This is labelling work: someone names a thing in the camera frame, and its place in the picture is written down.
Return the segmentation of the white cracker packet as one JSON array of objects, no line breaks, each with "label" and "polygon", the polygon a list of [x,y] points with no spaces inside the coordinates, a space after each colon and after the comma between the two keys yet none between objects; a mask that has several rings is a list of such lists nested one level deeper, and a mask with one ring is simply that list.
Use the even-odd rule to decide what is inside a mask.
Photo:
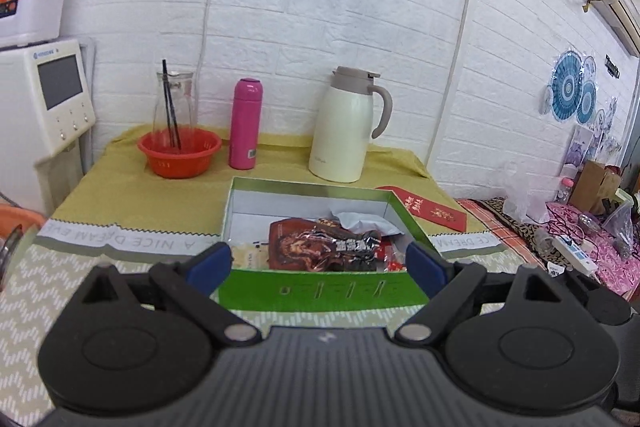
[{"label": "white cracker packet", "polygon": [[232,268],[237,270],[267,270],[269,247],[264,242],[231,243]]}]

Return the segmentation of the red candy packet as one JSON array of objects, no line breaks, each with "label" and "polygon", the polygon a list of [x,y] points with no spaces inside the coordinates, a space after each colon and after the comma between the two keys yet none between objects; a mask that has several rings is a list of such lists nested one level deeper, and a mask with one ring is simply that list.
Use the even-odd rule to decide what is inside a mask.
[{"label": "red candy packet", "polygon": [[375,251],[376,266],[378,271],[400,272],[406,269],[406,256],[398,251],[395,244],[388,239],[383,239]]}]

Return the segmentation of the red envelope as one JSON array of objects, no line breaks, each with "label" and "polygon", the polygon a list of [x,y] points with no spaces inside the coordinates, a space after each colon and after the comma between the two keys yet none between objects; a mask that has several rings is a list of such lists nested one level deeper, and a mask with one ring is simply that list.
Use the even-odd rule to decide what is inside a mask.
[{"label": "red envelope", "polygon": [[466,213],[463,211],[439,204],[434,200],[414,194],[398,186],[379,186],[378,189],[392,192],[413,217],[459,233],[466,232]]}]

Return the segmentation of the plaid red cloth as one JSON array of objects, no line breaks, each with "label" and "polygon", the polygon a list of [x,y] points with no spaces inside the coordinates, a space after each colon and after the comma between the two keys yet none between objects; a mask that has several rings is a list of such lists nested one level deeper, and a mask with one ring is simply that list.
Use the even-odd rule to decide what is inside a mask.
[{"label": "plaid red cloth", "polygon": [[502,197],[483,200],[458,198],[457,203],[523,261],[544,266],[544,258],[535,242],[538,225],[521,223],[507,216],[503,212]]}]

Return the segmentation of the white power strip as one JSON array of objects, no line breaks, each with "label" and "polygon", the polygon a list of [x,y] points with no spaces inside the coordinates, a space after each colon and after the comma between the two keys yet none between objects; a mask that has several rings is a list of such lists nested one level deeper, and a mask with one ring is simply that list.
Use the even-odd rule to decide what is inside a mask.
[{"label": "white power strip", "polygon": [[593,277],[598,266],[591,258],[567,235],[552,237],[553,247],[568,261],[570,265],[586,277]]}]

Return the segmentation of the green cardboard box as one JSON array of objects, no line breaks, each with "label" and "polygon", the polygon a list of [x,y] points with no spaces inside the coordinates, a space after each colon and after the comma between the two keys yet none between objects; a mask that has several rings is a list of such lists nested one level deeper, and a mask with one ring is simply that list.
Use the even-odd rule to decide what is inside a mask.
[{"label": "green cardboard box", "polygon": [[390,191],[236,178],[221,238],[219,302],[235,310],[337,312],[423,305],[405,251],[427,237]]}]

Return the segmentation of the orange plastic basket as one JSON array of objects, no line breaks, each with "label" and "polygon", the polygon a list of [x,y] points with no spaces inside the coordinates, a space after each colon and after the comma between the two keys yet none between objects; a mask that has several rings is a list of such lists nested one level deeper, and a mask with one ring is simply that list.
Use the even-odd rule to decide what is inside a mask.
[{"label": "orange plastic basket", "polygon": [[137,146],[152,173],[165,179],[201,176],[212,165],[214,156],[222,147],[221,137],[217,133],[201,128],[180,132],[180,138],[188,139],[190,144],[186,150],[160,147],[154,141],[154,135],[154,132],[143,135]]}]

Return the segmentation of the clear plastic bag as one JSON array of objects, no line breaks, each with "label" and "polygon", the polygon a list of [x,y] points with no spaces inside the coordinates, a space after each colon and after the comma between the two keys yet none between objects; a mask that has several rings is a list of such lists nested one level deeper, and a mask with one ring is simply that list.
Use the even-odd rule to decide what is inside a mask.
[{"label": "clear plastic bag", "polygon": [[505,215],[521,225],[544,225],[549,221],[546,202],[530,191],[527,173],[520,164],[507,162],[502,168],[501,181]]}]

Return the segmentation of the brown cardboard box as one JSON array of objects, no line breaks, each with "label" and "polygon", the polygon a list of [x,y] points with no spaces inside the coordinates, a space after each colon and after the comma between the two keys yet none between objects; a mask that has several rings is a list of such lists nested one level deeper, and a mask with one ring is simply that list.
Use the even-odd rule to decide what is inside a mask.
[{"label": "brown cardboard box", "polygon": [[568,203],[582,212],[600,216],[605,212],[603,201],[612,199],[620,187],[620,168],[587,160],[579,173]]}]

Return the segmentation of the glass carafe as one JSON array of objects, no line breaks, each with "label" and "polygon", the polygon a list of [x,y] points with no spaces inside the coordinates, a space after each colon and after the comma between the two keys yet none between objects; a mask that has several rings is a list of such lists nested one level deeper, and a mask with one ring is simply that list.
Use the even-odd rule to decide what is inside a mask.
[{"label": "glass carafe", "polygon": [[168,154],[194,151],[193,72],[158,72],[152,149]]}]

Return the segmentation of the chevron patterned table mat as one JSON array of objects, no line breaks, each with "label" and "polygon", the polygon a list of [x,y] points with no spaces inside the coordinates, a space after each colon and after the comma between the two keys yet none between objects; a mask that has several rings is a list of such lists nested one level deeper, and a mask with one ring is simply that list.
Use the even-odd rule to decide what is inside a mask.
[{"label": "chevron patterned table mat", "polygon": [[[25,233],[11,258],[1,291],[1,412],[31,426],[52,407],[37,369],[43,337],[88,272],[101,262],[122,273],[144,272],[157,261],[177,261],[217,243],[216,234],[126,229],[51,219],[43,234]],[[454,259],[475,261],[489,272],[515,273],[538,265],[526,247],[499,247],[496,253],[462,251]],[[418,306],[336,312],[233,310],[264,334],[270,326],[370,327],[394,329]]]}]

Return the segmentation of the white thermos jug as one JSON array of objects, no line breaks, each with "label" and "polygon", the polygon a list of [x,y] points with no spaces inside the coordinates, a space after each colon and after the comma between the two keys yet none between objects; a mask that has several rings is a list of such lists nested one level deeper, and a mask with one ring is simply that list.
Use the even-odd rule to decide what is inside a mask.
[{"label": "white thermos jug", "polygon": [[375,84],[378,77],[363,69],[334,69],[314,126],[308,168],[315,176],[338,183],[360,179],[370,141],[392,116],[392,96]]}]

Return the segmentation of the pink thermos bottle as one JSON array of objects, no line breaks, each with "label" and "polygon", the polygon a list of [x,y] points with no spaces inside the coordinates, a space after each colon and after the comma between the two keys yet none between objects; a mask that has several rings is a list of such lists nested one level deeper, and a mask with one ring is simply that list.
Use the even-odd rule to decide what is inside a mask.
[{"label": "pink thermos bottle", "polygon": [[262,115],[262,83],[240,79],[234,88],[229,138],[229,166],[235,170],[255,167]]}]

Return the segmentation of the blue paper fan decoration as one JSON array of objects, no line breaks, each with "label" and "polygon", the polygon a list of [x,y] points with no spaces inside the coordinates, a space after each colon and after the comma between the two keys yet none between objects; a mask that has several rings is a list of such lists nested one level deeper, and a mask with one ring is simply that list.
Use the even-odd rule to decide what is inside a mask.
[{"label": "blue paper fan decoration", "polygon": [[549,82],[539,102],[541,115],[551,114],[556,121],[575,118],[578,124],[590,124],[598,101],[597,64],[592,55],[574,50],[563,52],[554,63]]}]

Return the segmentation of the white water dispenser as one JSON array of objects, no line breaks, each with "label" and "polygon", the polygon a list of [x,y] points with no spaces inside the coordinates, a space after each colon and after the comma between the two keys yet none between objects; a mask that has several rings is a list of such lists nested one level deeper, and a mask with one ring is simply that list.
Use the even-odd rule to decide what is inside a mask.
[{"label": "white water dispenser", "polygon": [[50,216],[81,180],[96,123],[75,39],[1,53],[1,193]]}]

